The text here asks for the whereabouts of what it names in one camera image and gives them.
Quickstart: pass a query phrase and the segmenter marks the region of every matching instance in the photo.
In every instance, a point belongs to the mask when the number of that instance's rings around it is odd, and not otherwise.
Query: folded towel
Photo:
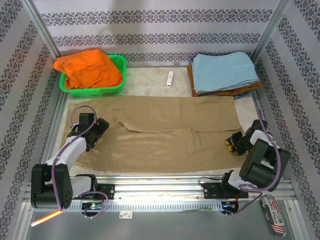
[[[243,86],[243,87],[236,88],[236,89],[231,89],[231,90],[207,91],[207,92],[203,92],[203,93],[196,93],[195,84],[194,84],[194,78],[193,78],[192,65],[191,64],[188,65],[186,67],[186,69],[187,69],[188,75],[189,75],[192,96],[194,96],[194,97],[201,97],[201,96],[234,96],[234,99],[236,99],[235,96],[244,96],[246,92],[252,91],[252,90],[262,86],[262,82],[259,81],[259,82],[250,84],[248,86]]]
[[[255,66],[244,52],[224,56],[198,54],[192,64],[197,94],[242,88],[259,82]]]

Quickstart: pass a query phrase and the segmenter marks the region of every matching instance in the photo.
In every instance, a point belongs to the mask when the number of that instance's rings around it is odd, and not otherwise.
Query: green basket
[[[118,94],[122,91],[126,83],[126,72],[127,72],[127,62],[126,59],[117,54],[108,55],[114,65],[119,69],[120,73],[122,73],[122,83],[118,86],[110,86],[110,87],[99,87],[99,88],[85,88],[85,89],[66,89],[65,88],[65,80],[67,75],[64,73],[61,74],[59,86],[62,91],[66,93],[70,93],[73,96],[92,96],[92,95],[106,95],[106,94]]]

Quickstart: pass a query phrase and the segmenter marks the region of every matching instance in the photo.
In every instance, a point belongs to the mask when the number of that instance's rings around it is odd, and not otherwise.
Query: brown cloth
[[[191,64],[188,65],[186,67],[186,69],[188,70],[192,96],[194,96],[194,97],[201,97],[201,96],[206,96],[206,95],[236,96],[236,95],[243,94],[247,91],[250,91],[250,90],[253,90],[253,89],[256,89],[256,88],[262,86],[262,81],[259,81],[259,82],[253,83],[249,86],[243,86],[243,87],[239,87],[239,88],[232,89],[232,90],[208,91],[208,92],[203,92],[203,93],[196,93],[195,84],[194,84],[194,77],[193,77],[193,73],[192,73],[192,65]]]
[[[232,97],[114,96],[70,104],[67,120],[92,106],[110,127],[75,164],[118,173],[182,173],[241,167],[245,157],[225,143],[241,130]],[[74,115],[89,113],[80,108]],[[66,123],[62,144],[71,125]]]

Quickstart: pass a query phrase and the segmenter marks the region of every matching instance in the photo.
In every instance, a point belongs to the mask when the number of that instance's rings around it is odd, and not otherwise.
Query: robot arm
[[[262,121],[264,128],[267,127],[267,122]],[[243,192],[241,186],[251,186],[256,189],[265,189],[270,186],[277,176],[277,154],[273,146],[273,136],[263,131],[263,126],[260,120],[255,120],[252,126],[245,132],[234,133],[230,138],[226,139],[225,143],[232,153],[237,153],[239,156],[249,152],[241,169],[226,172],[221,180],[221,183],[212,183],[207,185],[207,191],[211,191],[212,198],[216,199],[231,199],[247,198],[248,194]],[[275,145],[280,155],[280,171],[276,182],[268,189],[272,192],[278,186],[281,176],[291,158],[290,153]]]
[[[82,174],[70,179],[69,169],[77,158],[85,151],[89,151],[105,133],[109,123],[99,118],[93,127],[84,135],[74,140],[83,133],[94,122],[93,113],[80,113],[79,124],[75,125],[66,139],[69,146],[61,153],[55,169],[54,176],[59,194],[61,207],[66,209],[70,206],[72,199],[87,191],[97,190],[97,180],[94,175]],[[54,160],[58,154],[53,156],[44,164],[36,164],[31,172],[31,205],[33,208],[57,208],[57,200],[54,194],[51,171]]]

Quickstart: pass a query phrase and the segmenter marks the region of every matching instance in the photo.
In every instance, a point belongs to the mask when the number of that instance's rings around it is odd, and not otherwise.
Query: orange cloth
[[[66,89],[115,87],[123,79],[115,64],[99,49],[59,57],[53,67],[68,76]]]

